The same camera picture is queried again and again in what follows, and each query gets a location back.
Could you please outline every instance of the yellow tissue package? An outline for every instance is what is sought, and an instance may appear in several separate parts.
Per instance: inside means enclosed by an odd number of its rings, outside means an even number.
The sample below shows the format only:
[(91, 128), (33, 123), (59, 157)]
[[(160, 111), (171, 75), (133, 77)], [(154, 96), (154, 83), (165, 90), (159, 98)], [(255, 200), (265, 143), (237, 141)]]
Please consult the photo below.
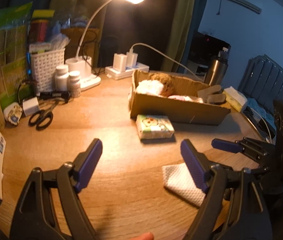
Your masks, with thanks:
[(167, 116), (139, 114), (136, 119), (140, 139), (171, 138), (175, 130)]

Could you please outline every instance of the scissors handle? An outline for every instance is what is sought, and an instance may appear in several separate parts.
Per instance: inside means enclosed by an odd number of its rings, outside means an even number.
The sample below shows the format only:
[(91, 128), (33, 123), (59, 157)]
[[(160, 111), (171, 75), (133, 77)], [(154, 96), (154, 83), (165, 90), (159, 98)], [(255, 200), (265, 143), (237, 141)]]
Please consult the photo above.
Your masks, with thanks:
[(44, 114), (44, 110), (39, 110), (36, 113), (32, 114), (32, 116), (29, 118), (28, 125), (35, 126), (40, 120), (40, 118), (43, 116), (43, 114)]
[[(42, 131), (44, 129), (46, 129), (47, 127), (49, 127), (49, 125), (52, 123), (53, 121), (53, 112), (48, 112), (47, 114), (45, 114), (43, 117), (40, 117), (37, 124), (36, 124), (36, 130), (37, 131)], [(49, 119), (47, 123), (45, 123), (44, 125), (41, 125), (42, 123), (45, 122), (46, 119)]]

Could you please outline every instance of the wood grain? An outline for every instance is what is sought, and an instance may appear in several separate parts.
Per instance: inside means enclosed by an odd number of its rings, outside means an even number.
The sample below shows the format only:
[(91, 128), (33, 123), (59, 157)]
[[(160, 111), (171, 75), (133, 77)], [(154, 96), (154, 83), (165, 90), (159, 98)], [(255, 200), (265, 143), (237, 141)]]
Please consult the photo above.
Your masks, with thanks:
[[(80, 193), (85, 211), (101, 239), (129, 239), (151, 231), (156, 239), (181, 239), (198, 209), (163, 188), (162, 166), (182, 163), (179, 146), (189, 138), (196, 149), (213, 161), (239, 170), (256, 167), (241, 154), (212, 149), (211, 140), (258, 138), (239, 113), (227, 115), (219, 126), (173, 123), (174, 140), (140, 142), (129, 119), (128, 91), (131, 79), (112, 80), (82, 93), (67, 105), (54, 109), (54, 120), (44, 131), (28, 127), (28, 118), (16, 128), (6, 128), (3, 203), (0, 228), (8, 235), (15, 205), (32, 168), (57, 169), (84, 151), (93, 138), (104, 150), (88, 187)], [(61, 229), (68, 233), (58, 193), (53, 191)], [(227, 213), (227, 203), (216, 225)]]

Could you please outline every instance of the folded paper towel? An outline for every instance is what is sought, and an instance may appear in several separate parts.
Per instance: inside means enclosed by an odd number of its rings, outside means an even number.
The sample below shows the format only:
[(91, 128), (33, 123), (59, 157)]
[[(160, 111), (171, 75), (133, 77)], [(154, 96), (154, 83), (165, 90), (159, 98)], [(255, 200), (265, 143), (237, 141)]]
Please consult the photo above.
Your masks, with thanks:
[(197, 188), (185, 163), (163, 166), (164, 187), (200, 207), (205, 193)]

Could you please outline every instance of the white cable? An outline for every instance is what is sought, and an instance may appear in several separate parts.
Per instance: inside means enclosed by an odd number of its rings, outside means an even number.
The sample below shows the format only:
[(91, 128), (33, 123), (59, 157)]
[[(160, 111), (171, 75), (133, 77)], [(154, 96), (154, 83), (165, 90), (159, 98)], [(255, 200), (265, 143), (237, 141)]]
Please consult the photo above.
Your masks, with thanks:
[(145, 43), (135, 43), (135, 44), (130, 48), (130, 51), (129, 51), (129, 52), (132, 53), (132, 52), (133, 52), (133, 49), (134, 49), (134, 47), (135, 47), (136, 45), (142, 45), (142, 46), (148, 47), (148, 48), (150, 48), (150, 49), (156, 51), (156, 52), (159, 53), (160, 55), (162, 55), (162, 56), (164, 56), (164, 57), (170, 59), (172, 62), (174, 62), (174, 63), (176, 63), (176, 64), (182, 66), (183, 68), (185, 68), (186, 70), (188, 70), (190, 73), (192, 73), (195, 77), (199, 78), (199, 77), (198, 77), (195, 73), (193, 73), (189, 68), (187, 68), (187, 67), (184, 66), (183, 64), (177, 62), (176, 60), (172, 59), (171, 57), (168, 57), (166, 54), (160, 52), (158, 49), (155, 49), (154, 47), (152, 47), (152, 46), (150, 46), (150, 45), (148, 45), (148, 44), (145, 44)]
[(77, 52), (76, 52), (76, 58), (78, 58), (79, 54), (80, 54), (80, 47), (82, 46), (83, 44), (83, 41), (84, 41), (84, 38), (85, 38), (85, 35), (86, 35), (86, 32), (88, 30), (88, 27), (90, 26), (90, 24), (92, 23), (93, 19), (95, 18), (95, 16), (97, 15), (97, 13), (99, 13), (99, 11), (101, 9), (103, 9), (107, 4), (109, 4), (112, 0), (108, 0), (106, 3), (104, 3), (102, 6), (100, 6), (95, 12), (94, 14), (91, 16), (91, 18), (89, 19), (87, 25), (86, 25), (86, 28), (83, 32), (83, 35), (82, 37), (80, 38), (80, 43), (78, 45), (78, 48), (77, 48)]
[(256, 114), (258, 114), (259, 115), (259, 117), (264, 121), (264, 123), (265, 123), (265, 125), (266, 125), (266, 127), (267, 127), (267, 130), (268, 130), (268, 134), (269, 134), (269, 139), (270, 139), (270, 143), (273, 143), (272, 142), (272, 140), (271, 140), (271, 134), (270, 134), (270, 130), (269, 130), (269, 128), (268, 128), (268, 125), (267, 125), (267, 123), (266, 123), (266, 121), (265, 121), (265, 119), (261, 116), (261, 114), (260, 113), (258, 113), (255, 109), (253, 109), (253, 108), (250, 108), (250, 109), (252, 109)]

